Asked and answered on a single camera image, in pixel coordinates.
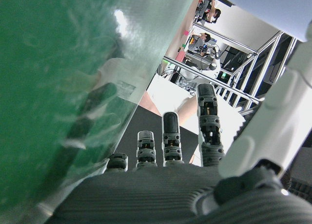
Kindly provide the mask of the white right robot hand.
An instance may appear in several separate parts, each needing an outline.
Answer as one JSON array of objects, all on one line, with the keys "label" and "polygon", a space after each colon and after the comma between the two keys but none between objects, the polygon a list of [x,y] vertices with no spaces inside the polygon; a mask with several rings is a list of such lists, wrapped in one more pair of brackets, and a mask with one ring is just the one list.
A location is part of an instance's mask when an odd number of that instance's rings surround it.
[{"label": "white right robot hand", "polygon": [[215,91],[197,88],[201,166],[182,163],[177,115],[162,120],[164,165],[85,179],[50,224],[309,224],[312,206],[279,178],[312,127],[312,31],[224,151]]}]

